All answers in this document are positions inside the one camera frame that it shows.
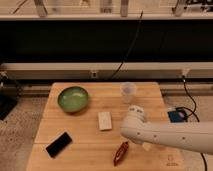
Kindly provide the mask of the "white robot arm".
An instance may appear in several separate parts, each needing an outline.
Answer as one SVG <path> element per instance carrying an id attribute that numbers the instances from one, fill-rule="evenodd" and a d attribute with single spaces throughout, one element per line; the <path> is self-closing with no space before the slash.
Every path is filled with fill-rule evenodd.
<path id="1" fill-rule="evenodd" d="M 136 144 L 159 144 L 213 155 L 213 122 L 148 122 L 144 109 L 131 105 L 120 133 Z"/>

